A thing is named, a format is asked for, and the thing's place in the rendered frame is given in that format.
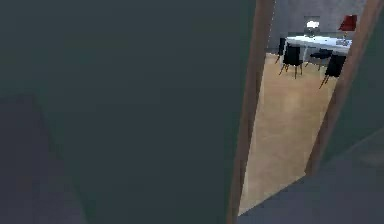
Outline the white dining table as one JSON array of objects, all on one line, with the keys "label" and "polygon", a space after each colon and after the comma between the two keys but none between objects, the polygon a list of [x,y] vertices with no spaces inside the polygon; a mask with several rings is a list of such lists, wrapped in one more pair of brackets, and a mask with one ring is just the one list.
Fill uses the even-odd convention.
[{"label": "white dining table", "polygon": [[302,54],[303,61],[307,59],[309,48],[321,48],[347,54],[352,45],[351,40],[343,40],[327,36],[291,36],[286,38],[286,43],[304,47],[304,53]]}]

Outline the white shade table lamp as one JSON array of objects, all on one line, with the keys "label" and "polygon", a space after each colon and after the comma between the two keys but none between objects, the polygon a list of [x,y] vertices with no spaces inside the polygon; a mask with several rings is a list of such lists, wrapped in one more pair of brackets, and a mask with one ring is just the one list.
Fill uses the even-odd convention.
[{"label": "white shade table lamp", "polygon": [[319,22],[318,21],[308,21],[306,23],[306,35],[308,37],[314,37],[319,31]]}]

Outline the black chair with wooden legs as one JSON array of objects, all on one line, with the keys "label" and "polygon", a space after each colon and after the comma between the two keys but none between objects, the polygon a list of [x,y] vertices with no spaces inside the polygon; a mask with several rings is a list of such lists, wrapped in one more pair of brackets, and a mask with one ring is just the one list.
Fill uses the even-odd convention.
[{"label": "black chair with wooden legs", "polygon": [[278,56],[277,56],[277,59],[275,61],[275,64],[279,62],[281,56],[283,55],[284,53],[284,49],[285,49],[285,42],[286,42],[286,38],[280,38],[279,39],[279,47],[278,47]]},{"label": "black chair with wooden legs", "polygon": [[345,61],[346,56],[344,55],[332,55],[330,57],[325,76],[320,84],[320,87],[326,84],[330,77],[338,78],[340,76]]},{"label": "black chair with wooden legs", "polygon": [[331,56],[332,50],[319,49],[318,51],[311,53],[309,56],[305,57],[305,66],[308,66],[309,63],[315,61],[318,65],[318,68],[321,68],[321,66],[324,64],[324,61],[330,59]]},{"label": "black chair with wooden legs", "polygon": [[279,62],[281,63],[280,73],[283,70],[288,71],[290,66],[300,69],[300,73],[303,72],[303,60],[300,58],[300,48],[297,46],[285,46],[284,53]]}]

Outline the red shade table lamp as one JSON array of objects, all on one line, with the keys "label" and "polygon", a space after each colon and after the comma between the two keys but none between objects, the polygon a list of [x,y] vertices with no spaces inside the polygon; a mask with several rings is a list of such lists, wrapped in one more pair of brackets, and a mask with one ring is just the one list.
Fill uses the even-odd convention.
[{"label": "red shade table lamp", "polygon": [[346,38],[349,32],[353,32],[357,26],[357,16],[346,15],[338,28],[339,31],[343,32],[343,37]]}]

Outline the brown wooden door frame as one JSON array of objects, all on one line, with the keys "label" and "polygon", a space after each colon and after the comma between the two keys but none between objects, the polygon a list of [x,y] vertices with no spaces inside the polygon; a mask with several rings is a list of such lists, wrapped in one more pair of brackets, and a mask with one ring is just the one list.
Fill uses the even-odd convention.
[{"label": "brown wooden door frame", "polygon": [[[273,17],[274,6],[275,2],[273,0],[255,0],[237,147],[233,160],[233,172],[225,224],[237,223],[265,63],[270,20]],[[372,37],[374,29],[378,26],[379,16],[383,12],[384,0],[367,1],[360,24],[357,27],[357,33],[352,42],[351,50],[347,54],[346,65],[342,70],[342,78],[336,84],[330,105],[325,114],[325,119],[320,126],[309,161],[307,162],[306,172],[308,174],[314,174],[319,169],[321,159],[330,141],[332,132],[347,101],[347,97],[351,92],[359,64],[362,62],[363,56],[367,51],[369,39]]]}]

